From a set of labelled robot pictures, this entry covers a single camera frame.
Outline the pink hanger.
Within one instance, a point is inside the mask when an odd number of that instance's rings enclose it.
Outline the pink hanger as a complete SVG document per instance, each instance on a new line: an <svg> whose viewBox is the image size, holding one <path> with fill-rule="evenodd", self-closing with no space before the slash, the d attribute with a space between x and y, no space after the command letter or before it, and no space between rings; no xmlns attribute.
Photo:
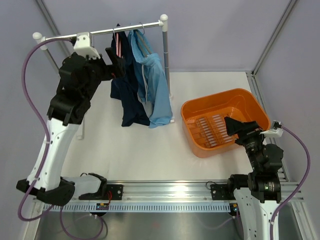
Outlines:
<svg viewBox="0 0 320 240"><path fill-rule="evenodd" d="M113 32L112 41L117 57L123 58L121 36L118 32Z"/></svg>

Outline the grey hanger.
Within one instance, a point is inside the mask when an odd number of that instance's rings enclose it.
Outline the grey hanger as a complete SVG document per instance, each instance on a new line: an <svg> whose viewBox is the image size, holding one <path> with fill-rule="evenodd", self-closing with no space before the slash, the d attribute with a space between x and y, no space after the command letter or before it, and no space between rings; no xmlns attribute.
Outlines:
<svg viewBox="0 0 320 240"><path fill-rule="evenodd" d="M137 43L139 49L141 50L142 55L144 57L147 57L148 55L151 55L154 52L153 52L152 48L149 46L149 43L145 37L145 28L142 27L142 30L143 31L136 29L133 32L135 33L136 43Z"/></svg>

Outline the light blue shorts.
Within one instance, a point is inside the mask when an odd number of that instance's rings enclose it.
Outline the light blue shorts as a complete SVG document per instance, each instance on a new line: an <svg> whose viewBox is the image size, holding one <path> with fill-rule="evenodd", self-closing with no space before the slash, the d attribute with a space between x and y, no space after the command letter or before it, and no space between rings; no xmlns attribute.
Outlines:
<svg viewBox="0 0 320 240"><path fill-rule="evenodd" d="M136 42L136 34L131 30L128 35L133 57L134 72L138 82L138 97L147 109L149 128L168 125L173 117L168 83L160 56L154 52L144 57Z"/></svg>

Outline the navy blue shorts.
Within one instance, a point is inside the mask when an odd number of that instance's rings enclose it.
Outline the navy blue shorts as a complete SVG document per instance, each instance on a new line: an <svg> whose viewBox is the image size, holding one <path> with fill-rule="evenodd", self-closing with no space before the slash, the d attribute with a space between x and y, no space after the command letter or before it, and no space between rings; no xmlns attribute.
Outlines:
<svg viewBox="0 0 320 240"><path fill-rule="evenodd" d="M111 41L112 50L116 51L116 40L121 44L120 58L124 60L123 77L111 81L110 97L121 101L123 108L122 127L129 127L133 123L149 126L150 120L142 103L138 100L138 80L135 75L134 59L128 37L124 31L117 32Z"/></svg>

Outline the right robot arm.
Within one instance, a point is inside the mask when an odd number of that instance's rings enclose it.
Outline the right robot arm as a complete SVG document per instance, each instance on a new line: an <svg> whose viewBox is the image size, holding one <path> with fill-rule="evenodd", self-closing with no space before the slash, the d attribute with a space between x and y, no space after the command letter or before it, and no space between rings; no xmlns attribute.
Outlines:
<svg viewBox="0 0 320 240"><path fill-rule="evenodd" d="M235 136L235 143L245 148L252 171L232 174L226 192L235 199L241 218L244 239L279 239L276 212L282 200L278 176L284 151L275 144L264 144L263 129L256 121L243 122L226 116L226 133Z"/></svg>

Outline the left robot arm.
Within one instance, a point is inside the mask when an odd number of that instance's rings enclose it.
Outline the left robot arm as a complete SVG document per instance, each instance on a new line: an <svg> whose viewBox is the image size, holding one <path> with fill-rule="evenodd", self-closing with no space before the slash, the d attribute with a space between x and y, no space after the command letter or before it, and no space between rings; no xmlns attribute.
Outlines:
<svg viewBox="0 0 320 240"><path fill-rule="evenodd" d="M124 59L111 47L105 51L110 65L102 57L81 56L76 52L63 60L58 71L58 88L47 111L38 159L30 175L17 182L17 190L55 206L65 206L72 198L100 200L108 196L107 179L96 173L61 176L71 141L91 107L98 86L125 74Z"/></svg>

